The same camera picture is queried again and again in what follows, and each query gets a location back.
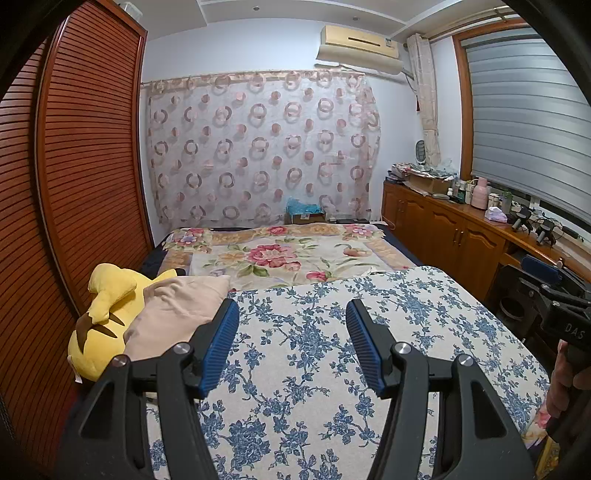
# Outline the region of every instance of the small fan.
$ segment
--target small fan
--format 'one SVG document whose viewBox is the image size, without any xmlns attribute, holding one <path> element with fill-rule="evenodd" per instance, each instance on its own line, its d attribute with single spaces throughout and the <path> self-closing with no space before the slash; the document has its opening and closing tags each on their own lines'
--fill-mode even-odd
<svg viewBox="0 0 591 480">
<path fill-rule="evenodd" d="M 414 147 L 415 156 L 417 157 L 417 163 L 419 165 L 425 165 L 425 159 L 427 158 L 427 153 L 425 152 L 425 141 L 419 140 Z"/>
</svg>

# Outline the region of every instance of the window blind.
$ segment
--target window blind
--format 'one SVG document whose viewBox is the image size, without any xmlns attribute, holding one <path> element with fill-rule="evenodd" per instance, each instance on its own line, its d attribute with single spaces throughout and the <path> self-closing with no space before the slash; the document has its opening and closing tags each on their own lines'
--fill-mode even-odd
<svg viewBox="0 0 591 480">
<path fill-rule="evenodd" d="M 532 28 L 462 41 L 472 81 L 472 174 L 591 223 L 591 107 Z"/>
</svg>

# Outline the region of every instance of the circle pattern curtain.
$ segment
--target circle pattern curtain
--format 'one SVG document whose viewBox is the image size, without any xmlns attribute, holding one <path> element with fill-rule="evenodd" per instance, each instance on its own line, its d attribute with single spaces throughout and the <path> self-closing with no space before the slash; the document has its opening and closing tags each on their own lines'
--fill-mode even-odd
<svg viewBox="0 0 591 480">
<path fill-rule="evenodd" d="M 290 197 L 369 218 L 380 121 L 362 73 L 159 80 L 147 115 L 154 201 L 168 229 L 282 223 Z"/>
</svg>

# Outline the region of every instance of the storage box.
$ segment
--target storage box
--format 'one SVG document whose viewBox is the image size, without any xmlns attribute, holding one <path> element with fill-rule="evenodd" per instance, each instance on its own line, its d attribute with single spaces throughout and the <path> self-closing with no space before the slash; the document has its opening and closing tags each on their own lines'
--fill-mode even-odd
<svg viewBox="0 0 591 480">
<path fill-rule="evenodd" d="M 451 180 L 441 180 L 441 179 L 428 179 L 425 177 L 419 177 L 411 173 L 408 176 L 408 181 L 411 185 L 425 190 L 425 192 L 433 193 L 443 193 L 446 194 L 447 190 L 450 186 L 452 186 Z"/>
</svg>

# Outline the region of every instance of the pink thermos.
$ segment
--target pink thermos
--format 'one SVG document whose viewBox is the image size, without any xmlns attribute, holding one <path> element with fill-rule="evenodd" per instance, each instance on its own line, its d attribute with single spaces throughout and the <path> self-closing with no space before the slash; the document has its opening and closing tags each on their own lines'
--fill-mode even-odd
<svg viewBox="0 0 591 480">
<path fill-rule="evenodd" d="M 488 207 L 488 189 L 486 188 L 487 181 L 484 177 L 478 177 L 478 185 L 474 187 L 472 192 L 472 206 L 480 210 L 486 210 Z"/>
</svg>

